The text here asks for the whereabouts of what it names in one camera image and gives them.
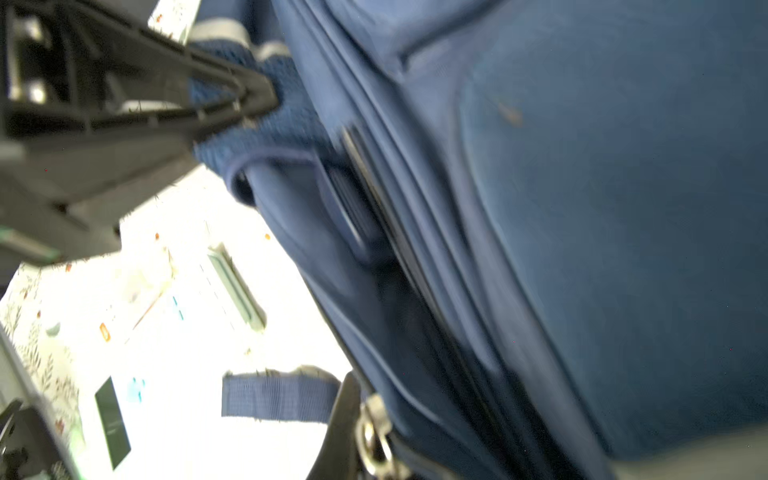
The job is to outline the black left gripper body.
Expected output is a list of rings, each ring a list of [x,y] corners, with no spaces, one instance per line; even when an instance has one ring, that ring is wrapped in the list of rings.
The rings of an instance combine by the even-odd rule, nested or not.
[[[262,74],[97,1],[1,5],[1,263],[118,251],[195,143],[275,109]]]

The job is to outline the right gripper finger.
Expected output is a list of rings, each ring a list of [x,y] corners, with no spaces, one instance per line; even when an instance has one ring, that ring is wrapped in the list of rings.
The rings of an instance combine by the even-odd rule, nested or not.
[[[353,480],[361,475],[355,426],[360,416],[360,385],[353,373],[341,383],[327,430],[307,480]]]

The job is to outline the navy blue student backpack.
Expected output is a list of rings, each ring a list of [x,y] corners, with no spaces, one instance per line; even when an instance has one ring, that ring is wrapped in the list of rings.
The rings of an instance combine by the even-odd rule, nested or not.
[[[201,143],[360,385],[366,479],[767,475],[763,1],[204,1]]]

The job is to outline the floral table mat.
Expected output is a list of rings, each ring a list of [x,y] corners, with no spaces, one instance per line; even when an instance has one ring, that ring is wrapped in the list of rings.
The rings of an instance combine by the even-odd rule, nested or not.
[[[187,46],[196,10],[132,19]],[[1,263],[2,477],[306,479],[324,424],[221,412],[232,378],[329,410],[348,368],[264,221],[194,158],[119,226],[112,253]]]

